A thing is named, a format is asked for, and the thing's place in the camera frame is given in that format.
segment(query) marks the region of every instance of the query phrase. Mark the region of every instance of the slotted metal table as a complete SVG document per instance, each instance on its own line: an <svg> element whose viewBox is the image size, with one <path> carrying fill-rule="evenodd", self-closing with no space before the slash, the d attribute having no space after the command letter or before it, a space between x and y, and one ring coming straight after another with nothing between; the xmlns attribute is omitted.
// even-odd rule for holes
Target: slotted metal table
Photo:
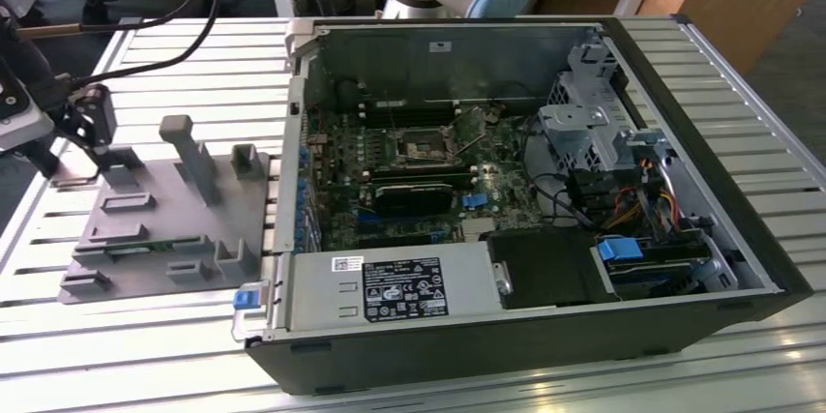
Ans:
<svg viewBox="0 0 826 413"><path fill-rule="evenodd" d="M691 25L670 18L623 23L806 275L811 298L764 321L727 328L679 354L291 397L229 336L233 290L71 307L56 302L96 188L55 189L37 177L0 239L0 410L826 408L826 172ZM201 25L203 20L181 19L119 33L97 71L177 55ZM277 18L223 19L185 63L107 82L120 122L116 143L132 144L145 160L175 155L156 125L179 113L191 115L193 136L208 141L212 154L251 141L273 156L268 224L287 111L285 25ZM655 126L639 96L632 99ZM55 150L67 161L80 156L65 144ZM264 247L271 244L267 229Z"/></svg>

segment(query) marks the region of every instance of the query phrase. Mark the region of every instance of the motherboard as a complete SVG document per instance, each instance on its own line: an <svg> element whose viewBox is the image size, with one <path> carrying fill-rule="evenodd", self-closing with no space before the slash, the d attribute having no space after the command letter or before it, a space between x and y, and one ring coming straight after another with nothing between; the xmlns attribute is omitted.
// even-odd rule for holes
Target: motherboard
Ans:
<svg viewBox="0 0 826 413"><path fill-rule="evenodd" d="M522 164L527 118L495 103L312 112L321 250L471 242L542 224Z"/></svg>

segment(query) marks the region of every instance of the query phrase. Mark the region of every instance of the yellow wire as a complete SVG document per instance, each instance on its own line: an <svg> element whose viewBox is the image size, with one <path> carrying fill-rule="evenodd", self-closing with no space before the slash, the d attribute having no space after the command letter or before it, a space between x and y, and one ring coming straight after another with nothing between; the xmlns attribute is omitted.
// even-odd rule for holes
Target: yellow wire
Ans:
<svg viewBox="0 0 826 413"><path fill-rule="evenodd" d="M671 195L668 195L667 193L662 192L659 194L659 196L662 198L666 199L666 201L668 202L668 207L671 208L671 215L668 215L668 219L671 219L671 217L674 216L674 210L675 210L675 206L674 206L674 198L671 198Z"/></svg>
<svg viewBox="0 0 826 413"><path fill-rule="evenodd" d="M624 212L622 214L622 216L619 218L616 218L616 220L614 220L607 226L606 229L611 229L612 227L615 227L618 224L623 224L626 221L631 220L631 218L634 218L634 215L636 215L636 212L640 211L640 204L638 203L636 205L634 205L634 207L631 208L631 210L628 210L627 212Z"/></svg>

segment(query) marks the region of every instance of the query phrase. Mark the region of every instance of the gray plastic stand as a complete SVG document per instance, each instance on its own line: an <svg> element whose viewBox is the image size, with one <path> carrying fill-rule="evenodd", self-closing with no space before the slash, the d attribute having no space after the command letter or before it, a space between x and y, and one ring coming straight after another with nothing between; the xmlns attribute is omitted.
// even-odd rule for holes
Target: gray plastic stand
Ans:
<svg viewBox="0 0 826 413"><path fill-rule="evenodd" d="M235 288L259 279L267 154L251 144L211 157L192 120L167 116L179 161L143 163L131 148L103 174L89 222L60 283L64 304Z"/></svg>

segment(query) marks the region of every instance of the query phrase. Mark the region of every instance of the white label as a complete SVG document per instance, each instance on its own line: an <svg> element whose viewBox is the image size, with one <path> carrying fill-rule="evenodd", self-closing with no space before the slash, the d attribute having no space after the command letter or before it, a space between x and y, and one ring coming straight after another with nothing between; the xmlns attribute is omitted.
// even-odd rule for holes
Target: white label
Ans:
<svg viewBox="0 0 826 413"><path fill-rule="evenodd" d="M132 247L131 249L120 249L117 251L107 251L109 255L133 255L136 253L152 252L148 247Z"/></svg>
<svg viewBox="0 0 826 413"><path fill-rule="evenodd" d="M364 263L363 256L335 256L333 257L333 272L362 271L363 263Z"/></svg>
<svg viewBox="0 0 826 413"><path fill-rule="evenodd" d="M450 52L451 48L452 48L452 43L430 43L431 53Z"/></svg>

